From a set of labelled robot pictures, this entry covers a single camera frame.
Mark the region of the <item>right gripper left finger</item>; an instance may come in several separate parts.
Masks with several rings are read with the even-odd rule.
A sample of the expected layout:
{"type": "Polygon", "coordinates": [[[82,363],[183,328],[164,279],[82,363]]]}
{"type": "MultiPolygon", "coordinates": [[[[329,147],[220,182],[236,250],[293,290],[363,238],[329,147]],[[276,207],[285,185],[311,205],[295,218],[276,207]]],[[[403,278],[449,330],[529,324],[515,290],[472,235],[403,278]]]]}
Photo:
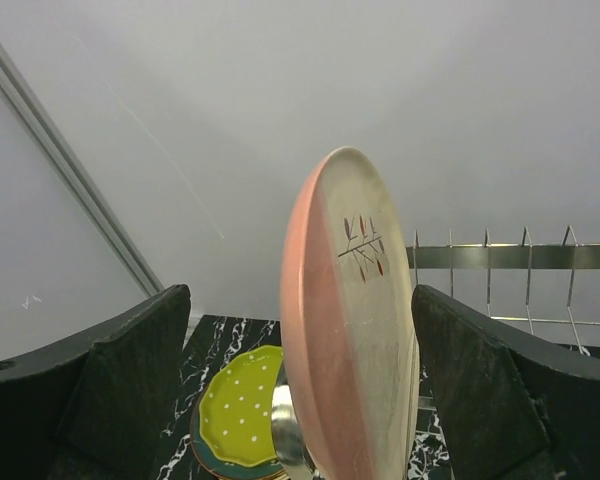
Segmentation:
{"type": "Polygon", "coordinates": [[[146,479],[180,386],[190,291],[0,361],[0,479],[146,479]]]}

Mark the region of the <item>cream and pink plate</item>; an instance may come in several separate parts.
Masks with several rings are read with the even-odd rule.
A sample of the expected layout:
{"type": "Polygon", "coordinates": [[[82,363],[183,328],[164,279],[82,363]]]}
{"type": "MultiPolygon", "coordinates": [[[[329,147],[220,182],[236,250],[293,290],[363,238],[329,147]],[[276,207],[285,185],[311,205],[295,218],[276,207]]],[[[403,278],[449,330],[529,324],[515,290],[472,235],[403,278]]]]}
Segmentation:
{"type": "Polygon", "coordinates": [[[284,366],[305,446],[327,479],[402,479],[419,349],[402,228],[372,162],[341,147],[296,198],[284,245],[284,366]]]}

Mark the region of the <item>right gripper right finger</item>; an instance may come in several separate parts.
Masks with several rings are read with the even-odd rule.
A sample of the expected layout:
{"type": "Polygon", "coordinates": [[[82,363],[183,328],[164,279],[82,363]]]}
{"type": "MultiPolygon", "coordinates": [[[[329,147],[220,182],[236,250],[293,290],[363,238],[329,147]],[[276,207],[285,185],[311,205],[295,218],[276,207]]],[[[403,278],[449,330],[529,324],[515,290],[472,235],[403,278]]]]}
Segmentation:
{"type": "Polygon", "coordinates": [[[458,479],[600,479],[600,359],[419,285],[411,309],[458,479]]]}

